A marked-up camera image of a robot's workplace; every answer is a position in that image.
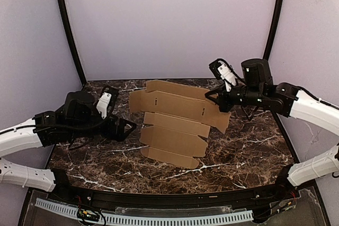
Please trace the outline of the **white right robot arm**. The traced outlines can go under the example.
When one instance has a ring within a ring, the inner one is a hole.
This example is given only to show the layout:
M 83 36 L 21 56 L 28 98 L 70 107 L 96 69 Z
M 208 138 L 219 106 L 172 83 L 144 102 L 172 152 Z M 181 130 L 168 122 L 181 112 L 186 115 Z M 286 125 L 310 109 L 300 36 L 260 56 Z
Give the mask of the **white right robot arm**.
M 253 106 L 284 117 L 303 120 L 338 134 L 338 106 L 314 96 L 301 86 L 275 85 L 265 59 L 249 59 L 241 64 L 243 78 L 223 59 L 209 64 L 209 69 L 223 85 L 206 92 L 205 97 L 227 113 L 233 106 Z M 338 145 L 304 162 L 285 166 L 276 185 L 293 188 L 310 180 L 338 171 Z

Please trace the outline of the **black corner post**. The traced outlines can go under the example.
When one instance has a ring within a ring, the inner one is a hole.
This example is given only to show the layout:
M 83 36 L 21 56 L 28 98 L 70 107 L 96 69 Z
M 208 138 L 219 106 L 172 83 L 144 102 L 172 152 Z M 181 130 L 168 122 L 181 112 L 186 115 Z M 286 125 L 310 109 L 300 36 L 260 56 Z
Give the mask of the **black corner post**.
M 264 50 L 264 53 L 263 53 L 263 59 L 265 59 L 267 61 L 269 60 L 270 55 L 271 55 L 273 42 L 274 42 L 274 39 L 275 39 L 278 24 L 279 24 L 279 18 L 280 18 L 280 14 L 281 14 L 282 4 L 283 4 L 283 0 L 275 0 L 270 30 L 269 30 L 269 33 L 268 33 L 267 42 L 266 42 L 265 50 Z
M 85 77 L 84 69 L 82 67 L 80 57 L 77 51 L 75 39 L 73 36 L 68 12 L 67 12 L 67 6 L 66 6 L 66 0 L 57 0 L 58 7 L 59 7 L 59 13 L 62 20 L 65 36 L 67 39 L 68 47 L 72 56 L 72 60 L 79 78 L 79 81 L 81 83 L 81 86 L 84 87 L 87 84 L 87 79 Z

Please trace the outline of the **black left corner post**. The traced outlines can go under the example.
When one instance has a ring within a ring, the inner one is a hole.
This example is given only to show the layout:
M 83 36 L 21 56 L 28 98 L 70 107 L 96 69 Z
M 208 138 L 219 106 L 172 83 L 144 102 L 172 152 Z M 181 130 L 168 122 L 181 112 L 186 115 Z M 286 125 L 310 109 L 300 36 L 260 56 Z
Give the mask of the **black left corner post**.
M 79 78 L 79 81 L 81 83 L 81 86 L 84 87 L 87 84 L 87 79 L 85 77 L 84 69 L 82 67 L 80 57 L 77 51 L 75 39 L 73 36 L 68 12 L 67 12 L 67 6 L 66 6 L 66 0 L 57 0 L 58 7 L 59 7 L 59 13 L 62 20 L 65 36 L 67 39 L 68 47 L 72 56 L 72 60 Z

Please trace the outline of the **black curved front rail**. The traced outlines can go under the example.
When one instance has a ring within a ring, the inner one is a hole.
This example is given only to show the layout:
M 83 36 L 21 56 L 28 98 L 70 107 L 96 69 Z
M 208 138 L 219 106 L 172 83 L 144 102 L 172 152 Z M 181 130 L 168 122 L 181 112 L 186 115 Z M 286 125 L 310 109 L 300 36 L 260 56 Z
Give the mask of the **black curved front rail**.
M 134 209 L 200 209 L 230 206 L 233 209 L 249 209 L 254 216 L 268 217 L 277 203 L 292 200 L 300 195 L 297 189 L 285 189 L 283 185 L 268 185 L 239 191 L 204 194 L 128 194 L 98 191 L 72 186 L 66 172 L 53 169 L 56 187 L 52 195 L 58 200 L 75 202 L 81 206 L 113 211 L 118 207 Z

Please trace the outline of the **black right corner post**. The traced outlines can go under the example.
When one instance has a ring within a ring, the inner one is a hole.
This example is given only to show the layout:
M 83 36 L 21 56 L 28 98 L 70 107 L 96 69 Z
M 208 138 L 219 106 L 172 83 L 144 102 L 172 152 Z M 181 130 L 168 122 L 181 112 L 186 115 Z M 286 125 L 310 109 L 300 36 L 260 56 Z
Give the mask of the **black right corner post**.
M 271 55 L 273 42 L 274 42 L 274 39 L 275 39 L 278 24 L 279 24 L 279 18 L 280 18 L 280 14 L 281 14 L 282 4 L 283 4 L 283 0 L 275 0 L 270 30 L 269 30 L 269 33 L 268 33 L 267 42 L 266 42 L 265 50 L 264 50 L 264 53 L 263 53 L 263 59 L 265 59 L 267 61 L 269 60 L 270 55 Z

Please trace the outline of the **green circuit board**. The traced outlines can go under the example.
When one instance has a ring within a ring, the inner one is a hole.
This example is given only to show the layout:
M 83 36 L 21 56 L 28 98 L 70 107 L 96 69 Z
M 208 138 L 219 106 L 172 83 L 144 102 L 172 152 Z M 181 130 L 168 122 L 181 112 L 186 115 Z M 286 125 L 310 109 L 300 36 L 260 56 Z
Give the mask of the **green circuit board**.
M 297 200 L 284 200 L 277 202 L 276 204 L 272 205 L 270 208 L 271 214 L 273 213 L 282 213 L 285 210 L 295 207 Z
M 78 209 L 77 218 L 89 221 L 99 221 L 100 214 L 92 210 Z

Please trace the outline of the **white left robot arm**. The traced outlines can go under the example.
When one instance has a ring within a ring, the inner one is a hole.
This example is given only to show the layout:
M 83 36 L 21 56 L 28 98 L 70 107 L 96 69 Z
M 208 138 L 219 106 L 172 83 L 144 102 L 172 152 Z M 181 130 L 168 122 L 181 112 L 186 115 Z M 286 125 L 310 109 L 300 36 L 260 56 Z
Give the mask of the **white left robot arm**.
M 57 143 L 72 144 L 78 138 L 123 141 L 137 125 L 113 114 L 118 90 L 105 87 L 98 100 L 86 91 L 69 92 L 65 103 L 55 111 L 45 111 L 23 123 L 1 131 L 1 183 L 53 192 L 69 186 L 62 169 L 37 169 L 15 164 L 4 156 L 26 149 Z

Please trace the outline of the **left green circuit board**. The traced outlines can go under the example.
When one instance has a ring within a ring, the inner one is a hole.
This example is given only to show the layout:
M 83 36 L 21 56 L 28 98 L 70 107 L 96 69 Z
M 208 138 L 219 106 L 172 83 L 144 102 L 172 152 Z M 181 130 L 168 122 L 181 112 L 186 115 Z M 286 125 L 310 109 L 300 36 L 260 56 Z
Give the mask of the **left green circuit board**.
M 78 209 L 77 218 L 89 221 L 99 221 L 100 214 L 92 210 Z

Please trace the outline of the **right green circuit board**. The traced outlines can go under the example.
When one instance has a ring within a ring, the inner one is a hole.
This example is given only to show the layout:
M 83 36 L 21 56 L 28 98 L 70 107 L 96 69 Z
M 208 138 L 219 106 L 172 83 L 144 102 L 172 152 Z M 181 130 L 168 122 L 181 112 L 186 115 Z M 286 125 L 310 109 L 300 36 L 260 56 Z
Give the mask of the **right green circuit board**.
M 284 200 L 277 202 L 276 204 L 272 205 L 270 208 L 271 214 L 273 213 L 282 213 L 285 210 L 295 207 L 297 200 Z

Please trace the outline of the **brown cardboard box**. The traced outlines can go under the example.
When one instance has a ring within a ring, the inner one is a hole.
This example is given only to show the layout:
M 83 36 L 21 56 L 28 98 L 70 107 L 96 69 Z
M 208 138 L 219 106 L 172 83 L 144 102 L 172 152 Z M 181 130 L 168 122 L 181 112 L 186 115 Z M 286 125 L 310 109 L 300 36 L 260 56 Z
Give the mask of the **brown cardboard box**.
M 225 133 L 231 114 L 206 99 L 205 88 L 151 80 L 145 89 L 131 92 L 129 110 L 143 112 L 140 151 L 149 159 L 195 169 L 206 155 L 210 129 Z

